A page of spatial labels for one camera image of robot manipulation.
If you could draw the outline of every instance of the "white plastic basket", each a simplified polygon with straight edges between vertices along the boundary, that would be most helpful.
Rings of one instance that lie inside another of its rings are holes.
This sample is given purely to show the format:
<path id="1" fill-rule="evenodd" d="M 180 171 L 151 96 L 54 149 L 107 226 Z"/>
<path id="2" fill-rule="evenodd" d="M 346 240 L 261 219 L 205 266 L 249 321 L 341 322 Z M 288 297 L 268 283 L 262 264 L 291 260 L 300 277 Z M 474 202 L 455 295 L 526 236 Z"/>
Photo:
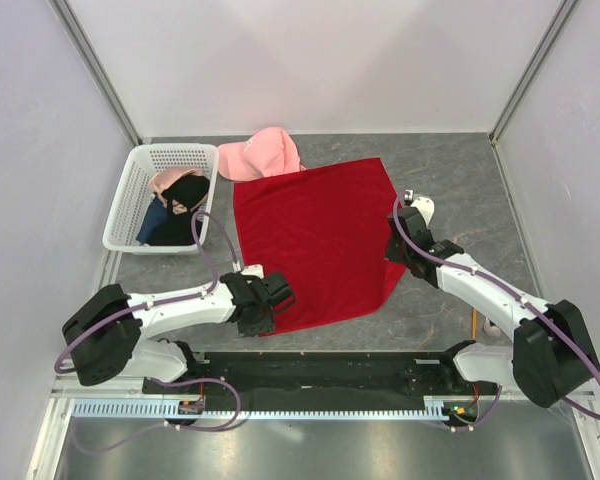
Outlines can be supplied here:
<path id="1" fill-rule="evenodd" d="M 157 172 L 170 167 L 192 166 L 201 169 L 209 179 L 209 193 L 201 207 L 211 212 L 213 193 L 218 176 L 218 149 L 200 143 L 162 143 L 141 145 L 129 153 L 122 171 L 116 195 L 102 235 L 102 243 L 108 250 L 136 255 L 191 255 L 198 247 L 154 247 L 141 245 L 136 236 L 151 202 L 151 191 L 147 184 Z M 203 217 L 200 243 L 204 243 L 209 227 L 209 218 Z"/>

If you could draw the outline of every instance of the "white wall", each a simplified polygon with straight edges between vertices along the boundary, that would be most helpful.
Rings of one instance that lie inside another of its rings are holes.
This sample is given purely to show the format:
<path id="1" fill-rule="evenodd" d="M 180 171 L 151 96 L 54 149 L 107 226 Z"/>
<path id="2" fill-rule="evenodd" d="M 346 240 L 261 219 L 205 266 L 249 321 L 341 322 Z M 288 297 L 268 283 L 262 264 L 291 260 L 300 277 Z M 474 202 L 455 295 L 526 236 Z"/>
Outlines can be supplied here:
<path id="1" fill-rule="evenodd" d="M 130 148 L 47 2 L 0 0 L 0 480 L 24 477 Z"/>
<path id="2" fill-rule="evenodd" d="M 143 136 L 488 131 L 559 0 L 70 0 Z"/>
<path id="3" fill-rule="evenodd" d="M 600 0 L 580 2 L 501 151 L 541 284 L 580 307 L 600 357 Z"/>

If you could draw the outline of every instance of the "red fabric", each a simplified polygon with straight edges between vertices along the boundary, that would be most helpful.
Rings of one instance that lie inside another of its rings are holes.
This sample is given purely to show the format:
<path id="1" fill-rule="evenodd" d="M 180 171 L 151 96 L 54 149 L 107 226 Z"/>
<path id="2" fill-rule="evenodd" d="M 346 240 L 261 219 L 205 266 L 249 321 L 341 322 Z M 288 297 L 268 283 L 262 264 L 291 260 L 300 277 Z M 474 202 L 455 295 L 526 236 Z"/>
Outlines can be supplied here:
<path id="1" fill-rule="evenodd" d="M 235 185 L 245 264 L 282 272 L 296 295 L 276 333 L 380 308 L 405 271 L 384 259 L 395 196 L 379 158 Z"/>

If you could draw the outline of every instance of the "pink hat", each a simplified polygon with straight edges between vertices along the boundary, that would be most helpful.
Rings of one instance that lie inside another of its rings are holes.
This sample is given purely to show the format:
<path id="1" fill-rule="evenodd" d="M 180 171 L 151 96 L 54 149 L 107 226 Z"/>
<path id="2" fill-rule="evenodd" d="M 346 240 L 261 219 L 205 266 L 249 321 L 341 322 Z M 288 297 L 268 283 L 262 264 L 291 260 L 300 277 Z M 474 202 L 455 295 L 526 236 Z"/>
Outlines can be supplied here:
<path id="1" fill-rule="evenodd" d="M 247 182 L 305 170 L 295 143 L 280 127 L 260 130 L 246 142 L 225 143 L 218 151 L 218 171 L 229 180 Z"/>

